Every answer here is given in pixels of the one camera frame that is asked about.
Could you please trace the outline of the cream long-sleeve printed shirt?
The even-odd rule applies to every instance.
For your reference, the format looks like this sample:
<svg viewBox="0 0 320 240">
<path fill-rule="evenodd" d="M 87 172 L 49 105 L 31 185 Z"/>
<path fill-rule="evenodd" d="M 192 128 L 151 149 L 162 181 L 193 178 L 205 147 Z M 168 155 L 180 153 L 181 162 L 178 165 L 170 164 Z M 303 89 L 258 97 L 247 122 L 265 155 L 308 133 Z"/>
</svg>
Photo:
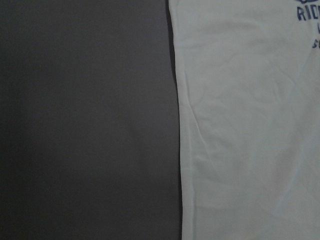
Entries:
<svg viewBox="0 0 320 240">
<path fill-rule="evenodd" d="M 319 1 L 168 4 L 182 238 L 319 239 Z"/>
</svg>

